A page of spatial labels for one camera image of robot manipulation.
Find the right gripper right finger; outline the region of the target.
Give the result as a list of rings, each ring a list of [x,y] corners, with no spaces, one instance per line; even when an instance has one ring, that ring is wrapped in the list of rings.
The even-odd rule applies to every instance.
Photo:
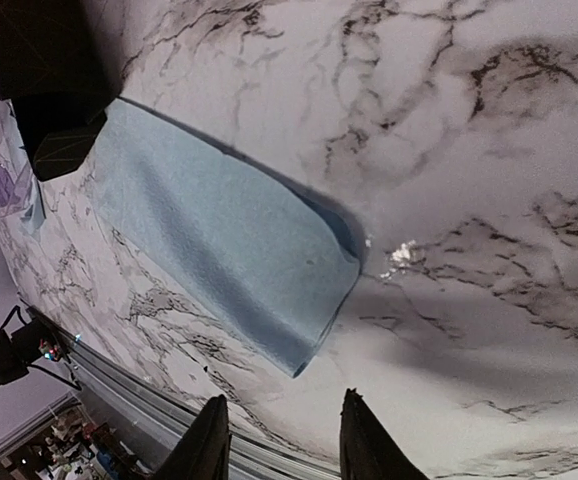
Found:
[[[355,389],[345,392],[339,447],[342,479],[427,480]]]

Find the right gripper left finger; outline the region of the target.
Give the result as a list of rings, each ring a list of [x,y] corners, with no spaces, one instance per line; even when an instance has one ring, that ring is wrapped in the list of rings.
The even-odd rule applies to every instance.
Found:
[[[227,480],[230,443],[226,397],[211,397],[151,479]]]

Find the black glasses case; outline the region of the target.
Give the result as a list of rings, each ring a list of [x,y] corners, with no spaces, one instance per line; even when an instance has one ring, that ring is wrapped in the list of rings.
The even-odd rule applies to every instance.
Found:
[[[117,95],[81,2],[0,0],[0,99],[38,181],[83,164]]]

